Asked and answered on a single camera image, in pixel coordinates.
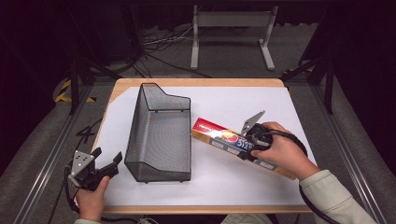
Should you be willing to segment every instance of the person's right hand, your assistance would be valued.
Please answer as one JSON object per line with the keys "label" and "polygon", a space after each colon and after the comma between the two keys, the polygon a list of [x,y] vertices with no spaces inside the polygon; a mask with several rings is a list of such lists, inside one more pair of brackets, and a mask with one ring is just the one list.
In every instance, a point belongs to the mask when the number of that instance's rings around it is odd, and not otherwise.
{"label": "person's right hand", "polygon": [[[264,122],[269,130],[278,130],[284,133],[291,133],[277,122]],[[273,134],[273,144],[268,150],[253,150],[251,155],[262,160],[271,161],[279,167],[294,173],[299,180],[317,173],[320,169],[309,160],[303,151],[289,138],[278,134]]]}

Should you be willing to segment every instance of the mesh basket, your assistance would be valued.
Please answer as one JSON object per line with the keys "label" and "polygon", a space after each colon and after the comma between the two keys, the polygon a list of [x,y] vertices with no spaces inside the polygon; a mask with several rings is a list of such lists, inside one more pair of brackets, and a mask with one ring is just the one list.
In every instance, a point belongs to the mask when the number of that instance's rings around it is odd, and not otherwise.
{"label": "mesh basket", "polygon": [[143,83],[125,165],[137,182],[191,180],[191,100]]}

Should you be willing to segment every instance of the wooden table edge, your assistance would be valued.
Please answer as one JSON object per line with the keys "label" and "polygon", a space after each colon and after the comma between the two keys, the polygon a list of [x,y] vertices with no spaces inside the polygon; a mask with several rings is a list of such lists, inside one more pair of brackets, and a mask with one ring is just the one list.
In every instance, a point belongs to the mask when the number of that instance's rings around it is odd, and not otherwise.
{"label": "wooden table edge", "polygon": [[209,205],[128,205],[128,206],[106,206],[105,214],[124,215],[159,215],[159,214],[280,214],[280,213],[310,213],[312,212],[306,205],[278,205],[278,206],[209,206]]}
{"label": "wooden table edge", "polygon": [[120,78],[108,103],[128,88],[147,82],[155,82],[160,87],[284,87],[279,78]]}

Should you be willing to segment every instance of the red box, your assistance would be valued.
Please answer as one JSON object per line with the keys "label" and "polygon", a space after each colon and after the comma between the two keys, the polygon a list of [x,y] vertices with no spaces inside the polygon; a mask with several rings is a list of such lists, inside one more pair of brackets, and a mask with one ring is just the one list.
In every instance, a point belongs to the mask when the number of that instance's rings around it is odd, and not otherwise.
{"label": "red box", "polygon": [[[252,143],[249,143],[238,133],[201,118],[195,121],[191,130],[191,137],[226,150],[234,155],[238,155],[240,151],[250,151],[253,147]],[[272,162],[260,159],[253,162],[289,179],[296,178],[295,174],[278,167]]]}

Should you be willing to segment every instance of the person's left hand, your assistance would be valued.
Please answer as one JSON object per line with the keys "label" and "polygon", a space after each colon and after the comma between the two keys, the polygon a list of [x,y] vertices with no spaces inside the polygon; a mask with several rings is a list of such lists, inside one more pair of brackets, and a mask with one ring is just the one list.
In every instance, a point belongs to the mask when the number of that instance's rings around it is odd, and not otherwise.
{"label": "person's left hand", "polygon": [[105,208],[105,191],[107,189],[110,177],[103,177],[96,191],[92,192],[80,189],[77,192],[76,199],[79,207],[79,218],[89,221],[99,222]]}

